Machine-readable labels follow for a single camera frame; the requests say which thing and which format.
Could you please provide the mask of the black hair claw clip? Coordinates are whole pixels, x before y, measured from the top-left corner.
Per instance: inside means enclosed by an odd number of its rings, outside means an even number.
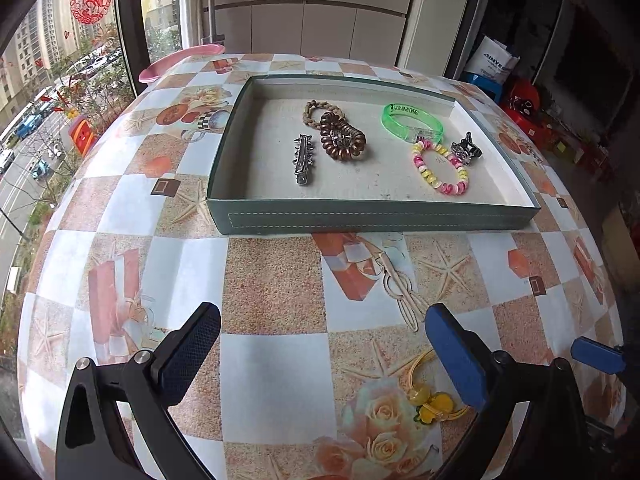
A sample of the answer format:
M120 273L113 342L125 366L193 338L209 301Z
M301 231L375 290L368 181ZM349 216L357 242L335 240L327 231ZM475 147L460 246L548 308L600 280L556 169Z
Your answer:
M454 157L464 166L469 166L483 156L482 150L473 142L472 133L469 131L459 142L452 142L450 151Z

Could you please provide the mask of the green jewelry tray box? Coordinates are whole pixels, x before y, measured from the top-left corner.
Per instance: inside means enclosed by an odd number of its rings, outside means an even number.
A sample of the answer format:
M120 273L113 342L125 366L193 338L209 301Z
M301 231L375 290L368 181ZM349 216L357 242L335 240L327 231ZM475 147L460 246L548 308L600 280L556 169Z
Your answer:
M366 136L351 162L332 159L320 134L303 123L311 100L338 106ZM411 144L381 124L390 103L414 105L444 126L444 143L468 131L483 156L466 170L468 190L444 195L419 174ZM309 183L294 176L294 141L310 134ZM207 205L226 235L311 232L515 230L540 205L488 125L460 100L405 84L331 76L254 76L228 118L210 170Z

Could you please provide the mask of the patterned checkered tablecloth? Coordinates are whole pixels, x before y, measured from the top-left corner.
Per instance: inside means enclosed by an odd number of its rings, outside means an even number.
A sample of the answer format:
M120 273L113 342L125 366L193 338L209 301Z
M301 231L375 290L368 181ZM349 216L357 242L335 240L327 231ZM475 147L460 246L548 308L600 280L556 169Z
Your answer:
M520 230L225 237L205 207L224 124L250 77L362 77L446 96L447 127L482 127L533 189ZM535 145L480 90L445 78L295 54L195 55L126 109L47 225L17 343L30 460L52 478L77 361L153 348L202 302L221 334L171 416L219 479L408 479L469 426L435 422L411 388L449 391L419 308L442 302L491 349L547 363L573 340L623 340L597 244Z

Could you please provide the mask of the green translucent bangle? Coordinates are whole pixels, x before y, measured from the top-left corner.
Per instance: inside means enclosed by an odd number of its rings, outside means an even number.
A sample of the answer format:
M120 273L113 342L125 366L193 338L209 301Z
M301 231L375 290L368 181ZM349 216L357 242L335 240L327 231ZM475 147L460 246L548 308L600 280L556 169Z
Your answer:
M408 104L387 104L382 110L381 124L392 136L408 143L417 140L439 143L444 138L444 126L435 116Z

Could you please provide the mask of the silver spiked hair clip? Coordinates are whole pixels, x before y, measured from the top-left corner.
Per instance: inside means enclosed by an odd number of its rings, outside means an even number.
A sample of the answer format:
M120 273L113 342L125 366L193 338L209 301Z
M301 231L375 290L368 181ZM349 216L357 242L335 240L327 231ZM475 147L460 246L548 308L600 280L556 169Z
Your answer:
M295 141L294 176L299 186L309 183L310 172L314 166L314 141L310 134L301 134Z

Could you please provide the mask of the blue plastic stool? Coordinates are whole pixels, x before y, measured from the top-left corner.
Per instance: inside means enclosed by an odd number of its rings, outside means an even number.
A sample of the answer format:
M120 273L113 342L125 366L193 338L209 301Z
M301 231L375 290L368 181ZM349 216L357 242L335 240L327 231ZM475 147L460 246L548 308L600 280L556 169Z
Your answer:
M480 88L480 90L486 93L495 103L500 103L502 97L502 84L499 84L485 76L469 72L463 72L461 74L461 80L468 84L474 84L474 86Z

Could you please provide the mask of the pink plastic basin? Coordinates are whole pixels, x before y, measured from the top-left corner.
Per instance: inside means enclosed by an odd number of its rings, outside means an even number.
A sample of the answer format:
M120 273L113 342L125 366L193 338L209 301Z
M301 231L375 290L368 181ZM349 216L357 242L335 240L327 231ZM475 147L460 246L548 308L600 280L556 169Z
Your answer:
M221 44L202 44L201 46L172 52L142 70L138 76L138 81L142 84L152 84L152 82L156 81L160 76L163 76L172 66L192 55L217 55L223 53L224 46Z

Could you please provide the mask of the white shopping bag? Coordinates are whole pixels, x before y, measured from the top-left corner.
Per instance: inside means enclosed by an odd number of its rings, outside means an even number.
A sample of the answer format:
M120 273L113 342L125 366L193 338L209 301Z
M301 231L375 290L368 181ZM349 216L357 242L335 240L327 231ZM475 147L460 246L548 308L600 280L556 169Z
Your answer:
M504 84L519 60L518 56L506 50L504 44L485 36L466 63L464 70L497 84Z

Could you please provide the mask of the white cabinet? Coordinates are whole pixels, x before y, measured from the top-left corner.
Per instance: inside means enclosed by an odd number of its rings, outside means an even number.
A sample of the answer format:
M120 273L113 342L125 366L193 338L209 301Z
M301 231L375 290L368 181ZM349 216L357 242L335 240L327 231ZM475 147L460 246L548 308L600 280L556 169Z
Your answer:
M229 53L397 63L412 0L215 0Z

